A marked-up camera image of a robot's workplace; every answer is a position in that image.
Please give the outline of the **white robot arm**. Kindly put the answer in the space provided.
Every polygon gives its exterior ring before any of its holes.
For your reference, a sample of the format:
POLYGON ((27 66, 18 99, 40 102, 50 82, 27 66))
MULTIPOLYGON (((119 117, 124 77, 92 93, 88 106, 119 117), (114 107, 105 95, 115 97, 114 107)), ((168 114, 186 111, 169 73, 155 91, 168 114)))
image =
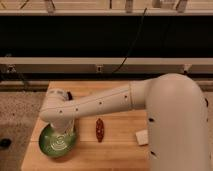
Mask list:
POLYGON ((206 100, 198 84, 182 74, 133 81, 76 100, 51 89, 40 118, 63 132, 72 119, 141 109, 147 112, 150 171, 211 171, 206 100))

